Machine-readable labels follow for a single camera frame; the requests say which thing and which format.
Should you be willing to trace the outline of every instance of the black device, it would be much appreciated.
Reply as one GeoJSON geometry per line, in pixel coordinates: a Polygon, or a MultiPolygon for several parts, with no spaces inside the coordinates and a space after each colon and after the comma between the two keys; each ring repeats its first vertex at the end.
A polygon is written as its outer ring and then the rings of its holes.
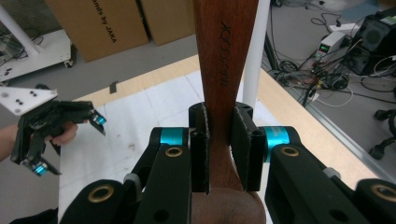
{"type": "MultiPolygon", "coordinates": [[[[45,137],[61,135],[64,132],[63,125],[67,121],[83,123],[84,120],[105,135],[103,124],[106,119],[93,108],[92,102],[67,102],[52,99],[40,105],[20,117],[15,146],[10,159],[17,164],[24,165],[39,176],[47,171],[59,175],[60,172],[41,156],[46,148],[45,137]]],[[[61,147],[53,144],[52,146],[60,155],[61,147]]]]}
{"type": "MultiPolygon", "coordinates": [[[[344,65],[361,76],[371,75],[381,60],[396,55],[396,7],[367,16],[352,41],[344,65]]],[[[377,71],[390,66],[392,59],[381,62],[377,71]]]]}
{"type": "MultiPolygon", "coordinates": [[[[246,191],[260,190],[262,163],[271,162],[265,201],[274,223],[396,223],[396,185],[368,179],[352,190],[304,147],[295,129],[256,127],[252,115],[248,105],[233,110],[233,159],[246,191]]],[[[191,223],[191,193],[210,193],[204,104],[189,109],[189,124],[154,128],[124,182],[91,183],[61,224],[191,223]]]]}

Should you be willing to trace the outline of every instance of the white bracket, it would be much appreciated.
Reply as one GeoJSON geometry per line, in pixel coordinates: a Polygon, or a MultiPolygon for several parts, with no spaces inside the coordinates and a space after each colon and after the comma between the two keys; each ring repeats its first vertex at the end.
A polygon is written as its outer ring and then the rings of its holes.
{"type": "Polygon", "coordinates": [[[16,116],[21,116],[56,96],[56,90],[0,87],[0,104],[16,116]]]}

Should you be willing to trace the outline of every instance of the cardboard box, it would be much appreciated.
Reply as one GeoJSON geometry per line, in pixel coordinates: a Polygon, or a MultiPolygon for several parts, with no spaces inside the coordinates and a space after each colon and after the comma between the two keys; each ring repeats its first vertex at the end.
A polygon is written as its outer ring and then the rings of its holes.
{"type": "Polygon", "coordinates": [[[140,4],[156,45],[195,33],[192,0],[140,0],[140,4]]]}
{"type": "Polygon", "coordinates": [[[46,0],[84,61],[149,42],[134,0],[46,0]]]}

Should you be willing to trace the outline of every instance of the white metal frame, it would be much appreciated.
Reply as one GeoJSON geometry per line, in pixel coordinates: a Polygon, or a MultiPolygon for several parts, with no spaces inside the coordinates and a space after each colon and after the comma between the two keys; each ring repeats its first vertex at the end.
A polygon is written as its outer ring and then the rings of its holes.
{"type": "Polygon", "coordinates": [[[64,30],[42,35],[39,45],[34,43],[22,28],[9,16],[0,5],[0,21],[21,42],[28,57],[12,59],[0,67],[0,86],[6,81],[19,77],[56,63],[73,65],[71,60],[71,41],[64,30]]]}

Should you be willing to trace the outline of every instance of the power supply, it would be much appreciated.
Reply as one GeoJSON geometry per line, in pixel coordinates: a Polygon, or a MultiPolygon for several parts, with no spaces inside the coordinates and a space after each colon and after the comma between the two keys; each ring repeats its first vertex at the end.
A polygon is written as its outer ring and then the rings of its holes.
{"type": "Polygon", "coordinates": [[[317,61],[327,62],[334,55],[334,52],[340,49],[346,34],[338,31],[332,32],[324,38],[315,54],[317,61]]]}

